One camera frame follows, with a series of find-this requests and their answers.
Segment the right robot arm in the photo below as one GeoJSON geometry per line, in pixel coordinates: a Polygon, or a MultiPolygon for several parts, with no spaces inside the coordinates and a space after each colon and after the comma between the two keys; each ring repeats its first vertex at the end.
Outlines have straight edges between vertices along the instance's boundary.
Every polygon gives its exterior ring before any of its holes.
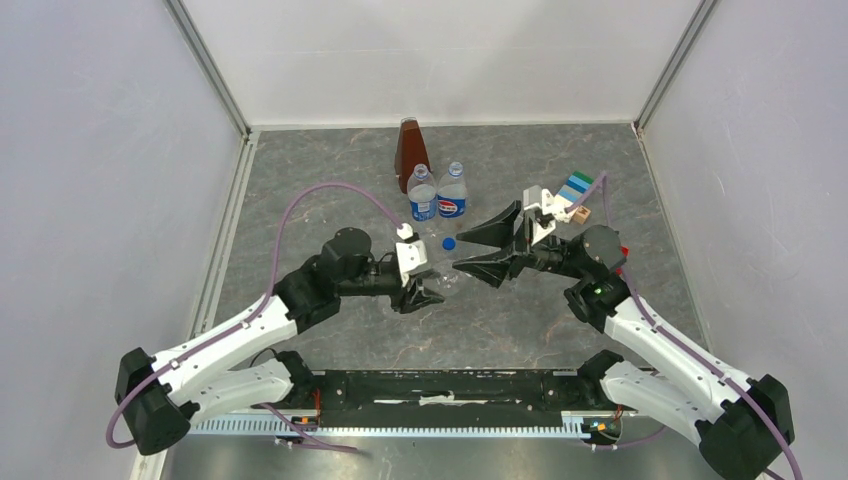
{"type": "Polygon", "coordinates": [[[791,451],[794,425],[786,387],[771,375],[759,380],[701,348],[649,306],[631,287],[616,230],[593,225],[579,235],[553,235],[554,218],[514,202],[487,222],[457,234],[493,253],[460,260],[454,268],[495,288],[525,269],[574,279],[563,295],[581,322],[632,350],[655,370],[651,376],[603,351],[587,361],[577,382],[591,408],[609,402],[647,415],[688,439],[724,479],[770,474],[791,451]]]}

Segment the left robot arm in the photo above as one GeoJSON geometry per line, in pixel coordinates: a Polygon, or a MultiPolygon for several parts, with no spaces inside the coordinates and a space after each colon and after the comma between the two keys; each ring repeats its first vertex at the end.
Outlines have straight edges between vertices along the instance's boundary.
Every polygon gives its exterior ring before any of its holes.
{"type": "Polygon", "coordinates": [[[306,405],[314,381],[299,359],[271,359],[245,369],[237,364],[336,315],[345,297],[385,296],[400,314],[443,302],[423,284],[429,273],[424,242],[410,225],[399,234],[394,249],[376,258],[365,231],[343,228],[229,320],[153,355],[142,348],[125,353],[108,444],[153,455],[192,427],[233,410],[283,401],[295,408],[306,405]]]}

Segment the Pepsi bottle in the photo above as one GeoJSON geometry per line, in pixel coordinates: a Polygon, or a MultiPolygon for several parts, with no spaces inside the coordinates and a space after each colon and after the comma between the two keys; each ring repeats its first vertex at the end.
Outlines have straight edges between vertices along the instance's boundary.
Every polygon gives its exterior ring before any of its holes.
{"type": "Polygon", "coordinates": [[[466,211],[467,199],[468,189],[464,176],[464,166],[459,161],[453,161],[438,182],[437,206],[439,215],[446,219],[462,216],[466,211]]]}
{"type": "Polygon", "coordinates": [[[417,164],[407,181],[407,196],[415,221],[427,221],[436,215],[436,195],[436,184],[428,166],[417,164]]]}

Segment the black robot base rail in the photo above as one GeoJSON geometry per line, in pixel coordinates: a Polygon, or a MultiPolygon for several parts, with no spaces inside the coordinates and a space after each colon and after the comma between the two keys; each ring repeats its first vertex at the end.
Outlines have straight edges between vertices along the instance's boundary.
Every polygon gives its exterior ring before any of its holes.
{"type": "Polygon", "coordinates": [[[583,413],[579,430],[611,445],[624,408],[583,370],[326,370],[314,372],[294,351],[275,352],[294,382],[275,408],[309,427],[460,432],[557,428],[583,413]]]}

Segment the clear unlabelled plastic bottle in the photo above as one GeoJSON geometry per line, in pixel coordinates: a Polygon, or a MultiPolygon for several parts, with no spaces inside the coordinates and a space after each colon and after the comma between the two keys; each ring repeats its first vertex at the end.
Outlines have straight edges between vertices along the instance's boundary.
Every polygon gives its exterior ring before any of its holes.
{"type": "Polygon", "coordinates": [[[424,285],[443,297],[451,297],[465,291],[474,278],[452,267],[451,260],[435,264],[426,275],[424,285]]]}

